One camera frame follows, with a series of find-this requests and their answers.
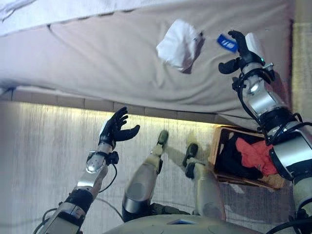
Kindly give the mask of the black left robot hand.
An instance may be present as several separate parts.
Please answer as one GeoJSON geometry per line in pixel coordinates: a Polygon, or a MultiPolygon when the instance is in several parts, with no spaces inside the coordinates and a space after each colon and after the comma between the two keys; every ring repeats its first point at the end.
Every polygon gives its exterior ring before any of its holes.
{"type": "Polygon", "coordinates": [[[114,149],[116,147],[116,142],[127,141],[134,138],[140,130],[140,125],[122,130],[122,126],[127,123],[127,118],[127,107],[122,107],[115,112],[100,131],[98,146],[101,144],[108,144],[114,149]]]}

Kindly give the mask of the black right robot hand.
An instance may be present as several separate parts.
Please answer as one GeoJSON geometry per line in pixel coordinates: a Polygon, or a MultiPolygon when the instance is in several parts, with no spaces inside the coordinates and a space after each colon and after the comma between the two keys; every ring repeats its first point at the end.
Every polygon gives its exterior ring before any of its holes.
{"type": "Polygon", "coordinates": [[[259,39],[253,33],[243,33],[231,30],[228,34],[235,40],[239,57],[226,63],[220,63],[218,70],[222,74],[231,74],[240,69],[241,72],[250,64],[264,66],[264,52],[259,39]]]}

